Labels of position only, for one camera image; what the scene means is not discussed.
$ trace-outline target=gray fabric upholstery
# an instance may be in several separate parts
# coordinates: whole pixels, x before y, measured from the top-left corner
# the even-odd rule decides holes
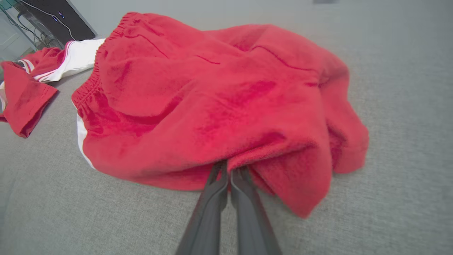
[[[263,15],[278,12],[262,8]],[[267,22],[312,39],[348,64],[349,98],[370,131],[366,166],[335,175],[309,219],[261,194],[284,254],[451,254],[452,2],[288,1],[282,8],[281,19]],[[194,23],[201,16],[194,15]],[[71,103],[89,75],[55,83],[60,93],[29,138],[0,124],[2,255],[176,250],[199,193],[143,186],[89,167],[77,147]],[[231,204],[222,214],[221,254],[236,254]]]

